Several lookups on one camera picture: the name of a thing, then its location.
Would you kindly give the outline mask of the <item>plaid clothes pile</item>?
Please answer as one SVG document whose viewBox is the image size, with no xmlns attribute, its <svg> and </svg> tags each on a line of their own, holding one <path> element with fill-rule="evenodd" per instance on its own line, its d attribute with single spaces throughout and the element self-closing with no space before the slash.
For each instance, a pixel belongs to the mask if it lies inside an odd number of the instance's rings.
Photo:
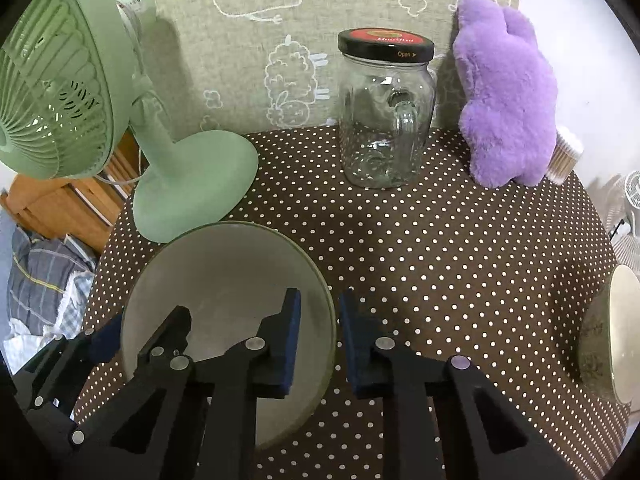
<svg viewBox="0 0 640 480">
<path fill-rule="evenodd" d="M 6 291 L 9 333 L 2 340 L 12 373 L 50 341 L 81 332 L 98 262 L 98 253 L 72 234 L 48 240 L 15 229 Z"/>
</svg>

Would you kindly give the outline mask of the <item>wooden chair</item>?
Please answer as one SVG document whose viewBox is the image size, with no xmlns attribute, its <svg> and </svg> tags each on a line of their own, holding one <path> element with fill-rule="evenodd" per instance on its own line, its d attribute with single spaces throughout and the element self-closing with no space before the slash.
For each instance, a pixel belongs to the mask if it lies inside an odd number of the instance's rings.
<svg viewBox="0 0 640 480">
<path fill-rule="evenodd" d="M 27 231 L 49 240 L 73 235 L 99 254 L 145 166 L 127 131 L 101 177 L 37 180 L 19 174 L 1 193 L 1 206 Z"/>
</svg>

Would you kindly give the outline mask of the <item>large green-rim bowl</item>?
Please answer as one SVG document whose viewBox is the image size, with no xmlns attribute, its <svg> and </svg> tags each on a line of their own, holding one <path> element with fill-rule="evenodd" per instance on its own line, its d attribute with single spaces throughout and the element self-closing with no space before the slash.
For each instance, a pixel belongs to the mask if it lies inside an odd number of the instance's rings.
<svg viewBox="0 0 640 480">
<path fill-rule="evenodd" d="M 616 266 L 588 307 L 578 341 L 582 384 L 603 400 L 629 405 L 639 396 L 639 279 Z"/>
</svg>

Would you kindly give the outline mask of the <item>floral bowl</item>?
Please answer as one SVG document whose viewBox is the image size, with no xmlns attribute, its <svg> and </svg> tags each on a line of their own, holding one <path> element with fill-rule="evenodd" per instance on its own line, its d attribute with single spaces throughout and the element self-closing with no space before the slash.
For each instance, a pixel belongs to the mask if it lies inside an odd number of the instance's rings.
<svg viewBox="0 0 640 480">
<path fill-rule="evenodd" d="M 336 346 L 329 287 L 311 258 L 286 236 L 248 222 L 219 222 L 163 247 L 134 282 L 122 320 L 122 366 L 131 377 L 143 345 L 177 306 L 189 309 L 186 354 L 220 356 L 255 336 L 280 311 L 287 289 L 302 296 L 293 385 L 283 400 L 257 403 L 260 450 L 296 431 L 328 388 Z"/>
</svg>

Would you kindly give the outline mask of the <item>glass jar black lid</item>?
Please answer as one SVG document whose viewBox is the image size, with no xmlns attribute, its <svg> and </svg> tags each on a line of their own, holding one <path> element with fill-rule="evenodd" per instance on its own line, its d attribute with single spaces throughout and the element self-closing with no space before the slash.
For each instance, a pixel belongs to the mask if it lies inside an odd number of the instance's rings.
<svg viewBox="0 0 640 480">
<path fill-rule="evenodd" d="M 400 188 L 419 172 L 428 142 L 434 42 L 405 30 L 363 27 L 340 32 L 337 47 L 345 176 L 360 188 Z"/>
</svg>

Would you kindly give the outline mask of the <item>cotton swab container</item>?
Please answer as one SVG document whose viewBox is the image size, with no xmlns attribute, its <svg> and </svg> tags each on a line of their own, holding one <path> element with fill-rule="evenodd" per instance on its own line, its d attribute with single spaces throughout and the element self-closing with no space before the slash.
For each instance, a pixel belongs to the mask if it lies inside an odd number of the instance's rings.
<svg viewBox="0 0 640 480">
<path fill-rule="evenodd" d="M 546 177 L 555 185 L 562 185 L 584 154 L 582 137 L 568 131 L 556 132 L 556 142 Z"/>
</svg>

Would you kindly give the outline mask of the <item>purple plush toy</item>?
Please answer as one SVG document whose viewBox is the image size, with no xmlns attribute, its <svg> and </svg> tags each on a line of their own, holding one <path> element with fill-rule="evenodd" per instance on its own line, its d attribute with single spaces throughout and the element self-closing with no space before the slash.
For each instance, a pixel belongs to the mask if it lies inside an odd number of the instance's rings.
<svg viewBox="0 0 640 480">
<path fill-rule="evenodd" d="M 460 0 L 452 52 L 466 102 L 459 129 L 485 188 L 535 186 L 556 142 L 558 84 L 533 24 L 492 0 Z"/>
</svg>

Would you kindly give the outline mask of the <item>green patterned wall mat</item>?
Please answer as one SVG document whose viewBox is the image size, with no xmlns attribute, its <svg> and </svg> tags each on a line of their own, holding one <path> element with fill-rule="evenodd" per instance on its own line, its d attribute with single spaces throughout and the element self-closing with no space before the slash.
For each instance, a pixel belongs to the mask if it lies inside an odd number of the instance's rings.
<svg viewBox="0 0 640 480">
<path fill-rule="evenodd" d="M 145 65 L 176 138 L 332 125 L 345 29 L 388 27 L 431 39 L 434 123 L 454 125 L 464 97 L 450 54 L 459 0 L 154 0 Z M 518 0 L 494 0 L 516 6 Z"/>
</svg>

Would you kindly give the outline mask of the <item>green desk fan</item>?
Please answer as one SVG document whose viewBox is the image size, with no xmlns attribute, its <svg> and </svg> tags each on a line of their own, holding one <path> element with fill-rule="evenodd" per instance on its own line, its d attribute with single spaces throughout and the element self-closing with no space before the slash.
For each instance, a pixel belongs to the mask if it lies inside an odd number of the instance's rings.
<svg viewBox="0 0 640 480">
<path fill-rule="evenodd" d="M 142 60 L 150 13 L 134 0 L 15 0 L 1 41 L 1 159 L 40 180 L 93 177 L 131 132 L 149 164 L 134 222 L 168 243 L 232 211 L 258 155 L 234 132 L 171 137 Z"/>
</svg>

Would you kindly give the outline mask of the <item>white floor fan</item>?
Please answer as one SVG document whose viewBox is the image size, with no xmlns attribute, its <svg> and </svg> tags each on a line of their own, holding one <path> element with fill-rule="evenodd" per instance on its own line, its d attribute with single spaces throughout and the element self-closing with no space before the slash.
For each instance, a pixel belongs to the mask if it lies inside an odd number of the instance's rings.
<svg viewBox="0 0 640 480">
<path fill-rule="evenodd" d="M 639 181 L 639 171 L 634 170 L 613 184 L 606 198 L 604 219 L 617 261 L 629 266 L 636 275 L 640 272 Z"/>
</svg>

